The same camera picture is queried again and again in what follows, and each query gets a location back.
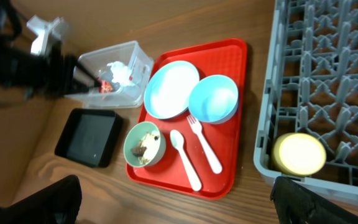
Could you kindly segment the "red snack wrapper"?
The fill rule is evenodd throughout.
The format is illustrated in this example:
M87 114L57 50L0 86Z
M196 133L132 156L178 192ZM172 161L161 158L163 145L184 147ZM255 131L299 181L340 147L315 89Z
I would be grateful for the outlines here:
M110 93L112 91L113 91L112 85L106 80L101 80L101 86L99 88L99 92L100 93Z

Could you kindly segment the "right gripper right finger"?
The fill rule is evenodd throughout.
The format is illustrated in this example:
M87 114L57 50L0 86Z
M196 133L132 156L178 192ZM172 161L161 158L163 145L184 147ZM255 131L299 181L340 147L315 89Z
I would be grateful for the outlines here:
M358 216L287 177L275 179L270 199L281 224L358 224Z

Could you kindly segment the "light blue bowl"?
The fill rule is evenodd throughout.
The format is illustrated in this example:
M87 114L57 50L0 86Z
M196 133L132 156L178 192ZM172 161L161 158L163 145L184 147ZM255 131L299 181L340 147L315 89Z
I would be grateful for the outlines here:
M203 78L189 97L189 112L198 121L222 124L229 121L238 109L239 89L225 75Z

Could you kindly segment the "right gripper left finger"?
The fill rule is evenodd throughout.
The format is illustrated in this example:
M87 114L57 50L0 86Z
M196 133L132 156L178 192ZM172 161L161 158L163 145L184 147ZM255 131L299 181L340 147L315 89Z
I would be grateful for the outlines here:
M74 224L82 201L80 180L68 175L31 196L0 209L0 224Z

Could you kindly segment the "green bowl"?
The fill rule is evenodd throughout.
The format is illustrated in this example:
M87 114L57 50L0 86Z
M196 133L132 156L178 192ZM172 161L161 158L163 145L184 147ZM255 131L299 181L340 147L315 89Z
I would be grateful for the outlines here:
M135 125L124 141L124 157L131 167L141 168L156 165L166 151L163 133L152 122Z

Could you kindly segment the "yellow cup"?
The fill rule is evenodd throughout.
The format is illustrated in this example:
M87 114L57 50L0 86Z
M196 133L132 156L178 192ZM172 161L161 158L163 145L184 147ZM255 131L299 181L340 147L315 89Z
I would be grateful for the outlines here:
M326 150L321 142L305 133L281 135L271 153L272 165L276 170L300 177L317 173L326 159Z

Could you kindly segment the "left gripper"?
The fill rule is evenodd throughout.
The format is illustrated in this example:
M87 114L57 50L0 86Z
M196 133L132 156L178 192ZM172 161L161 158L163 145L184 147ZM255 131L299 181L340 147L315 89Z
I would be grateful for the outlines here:
M5 87L27 87L47 96L63 96L86 93L100 88L102 83L74 56L62 55L60 47L53 47L48 56L32 55L11 48L0 41L0 85ZM93 86L77 85L88 77Z

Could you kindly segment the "white tissue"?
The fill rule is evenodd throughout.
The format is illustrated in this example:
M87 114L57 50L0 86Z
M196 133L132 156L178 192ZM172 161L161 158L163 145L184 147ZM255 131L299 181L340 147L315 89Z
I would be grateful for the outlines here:
M132 85L132 70L130 70L126 64L120 61L115 61L108 63L107 67L110 72L110 75L108 75L108 81L111 83L119 83L120 86Z

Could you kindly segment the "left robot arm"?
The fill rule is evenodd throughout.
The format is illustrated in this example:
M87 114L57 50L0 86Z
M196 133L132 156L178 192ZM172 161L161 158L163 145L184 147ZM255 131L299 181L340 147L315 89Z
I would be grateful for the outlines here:
M47 96L101 88L101 80L74 55L62 55L67 26L61 17L51 22L32 17L27 27L37 37L30 52L23 52L11 45L22 34L19 13L10 1L0 1L0 85L27 88L30 94Z

